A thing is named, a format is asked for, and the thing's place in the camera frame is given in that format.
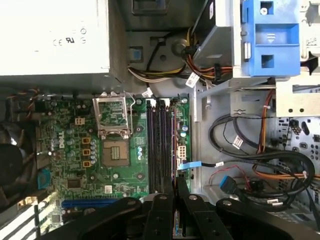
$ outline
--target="dell logo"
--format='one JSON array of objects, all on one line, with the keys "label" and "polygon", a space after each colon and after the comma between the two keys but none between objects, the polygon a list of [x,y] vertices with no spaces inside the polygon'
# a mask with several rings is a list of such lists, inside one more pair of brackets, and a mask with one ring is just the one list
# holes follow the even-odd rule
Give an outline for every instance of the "dell logo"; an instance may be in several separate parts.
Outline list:
[{"label": "dell logo", "polygon": [[64,149],[65,148],[65,132],[59,132],[59,148]]}]

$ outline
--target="blue pcie slot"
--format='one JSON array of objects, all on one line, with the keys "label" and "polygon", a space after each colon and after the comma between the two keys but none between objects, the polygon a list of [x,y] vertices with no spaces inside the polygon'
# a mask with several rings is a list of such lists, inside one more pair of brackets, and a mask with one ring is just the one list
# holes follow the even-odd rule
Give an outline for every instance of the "blue pcie slot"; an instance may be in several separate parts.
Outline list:
[{"label": "blue pcie slot", "polygon": [[113,204],[117,199],[76,199],[64,200],[61,207],[69,208],[103,208],[107,205]]},{"label": "blue pcie slot", "polygon": [[244,0],[244,72],[251,77],[300,74],[299,0]]}]

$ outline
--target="white sticker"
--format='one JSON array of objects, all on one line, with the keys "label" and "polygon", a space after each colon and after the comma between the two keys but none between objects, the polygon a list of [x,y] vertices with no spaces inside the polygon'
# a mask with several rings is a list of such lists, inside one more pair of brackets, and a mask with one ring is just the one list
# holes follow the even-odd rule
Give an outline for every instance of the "white sticker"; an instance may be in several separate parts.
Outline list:
[{"label": "white sticker", "polygon": [[232,143],[232,146],[234,146],[236,149],[240,149],[243,142],[244,141],[237,135]]},{"label": "white sticker", "polygon": [[150,87],[147,87],[146,91],[142,93],[144,98],[151,98],[153,92],[151,91]]},{"label": "white sticker", "polygon": [[206,89],[212,89],[213,85],[212,85],[212,81],[206,79],[205,80],[205,85],[206,85]]},{"label": "white sticker", "polygon": [[212,2],[210,4],[210,8],[209,8],[209,19],[212,19],[214,16],[214,2]]},{"label": "white sticker", "polygon": [[318,39],[317,37],[310,37],[309,39],[306,40],[306,45],[307,46],[313,46],[313,47],[318,47]]},{"label": "white sticker", "polygon": [[225,163],[223,161],[217,162],[215,164],[215,168],[222,167],[223,165],[225,165]]},{"label": "white sticker", "polygon": [[186,81],[185,85],[187,85],[190,88],[194,88],[195,85],[197,84],[197,82],[199,81],[200,77],[195,74],[194,72],[192,72],[188,78],[188,80]]},{"label": "white sticker", "polygon": [[112,185],[105,185],[104,186],[104,193],[105,194],[112,194]]}]

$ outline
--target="gray metal panel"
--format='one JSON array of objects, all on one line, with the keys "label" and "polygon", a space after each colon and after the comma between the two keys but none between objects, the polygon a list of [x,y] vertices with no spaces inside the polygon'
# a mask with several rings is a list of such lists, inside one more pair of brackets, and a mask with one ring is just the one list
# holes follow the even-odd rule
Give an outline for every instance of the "gray metal panel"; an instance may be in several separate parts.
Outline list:
[{"label": "gray metal panel", "polygon": [[190,28],[205,0],[171,0],[165,16],[134,16],[130,0],[118,0],[127,31],[171,31]]}]

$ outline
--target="white cable label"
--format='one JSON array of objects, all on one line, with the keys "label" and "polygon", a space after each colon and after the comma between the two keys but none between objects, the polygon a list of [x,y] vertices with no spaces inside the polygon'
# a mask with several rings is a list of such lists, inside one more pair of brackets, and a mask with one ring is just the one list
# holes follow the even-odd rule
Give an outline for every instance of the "white cable label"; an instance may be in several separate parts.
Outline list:
[{"label": "white cable label", "polygon": [[214,16],[214,2],[212,2],[209,7],[209,19],[212,19],[213,16]]},{"label": "white cable label", "polygon": [[144,98],[151,98],[153,92],[151,91],[150,87],[147,87],[146,91],[142,93],[142,97]]},{"label": "white cable label", "polygon": [[243,142],[244,141],[237,135],[232,143],[232,146],[234,146],[236,149],[240,149]]},{"label": "white cable label", "polygon": [[205,85],[206,85],[207,90],[212,89],[212,87],[213,87],[212,81],[210,81],[208,79],[205,80]]},{"label": "white cable label", "polygon": [[223,165],[225,165],[225,163],[223,161],[217,162],[215,164],[215,168],[222,167]]},{"label": "white cable label", "polygon": [[188,78],[188,80],[186,81],[185,85],[187,85],[190,88],[194,88],[195,85],[197,84],[197,82],[199,81],[200,77],[195,74],[194,72],[192,72]]}]

